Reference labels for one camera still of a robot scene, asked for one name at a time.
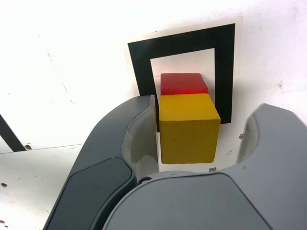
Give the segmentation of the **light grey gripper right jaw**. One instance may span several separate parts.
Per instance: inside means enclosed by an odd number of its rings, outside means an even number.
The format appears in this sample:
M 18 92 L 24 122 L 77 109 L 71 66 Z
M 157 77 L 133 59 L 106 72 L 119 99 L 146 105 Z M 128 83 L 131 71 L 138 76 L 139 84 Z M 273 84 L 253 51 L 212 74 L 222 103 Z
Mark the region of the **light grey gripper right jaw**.
M 129 192 L 106 230 L 304 230 L 307 127 L 260 105 L 247 119 L 235 165 L 152 179 Z

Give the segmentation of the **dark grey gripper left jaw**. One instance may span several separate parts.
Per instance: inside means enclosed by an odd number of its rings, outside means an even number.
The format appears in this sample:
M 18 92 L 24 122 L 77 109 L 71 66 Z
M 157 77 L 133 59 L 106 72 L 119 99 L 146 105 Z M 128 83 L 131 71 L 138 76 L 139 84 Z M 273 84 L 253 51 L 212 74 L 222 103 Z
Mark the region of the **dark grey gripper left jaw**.
M 139 179 L 159 171 L 154 96 L 122 103 L 93 128 L 45 223 L 47 230 L 100 230 Z

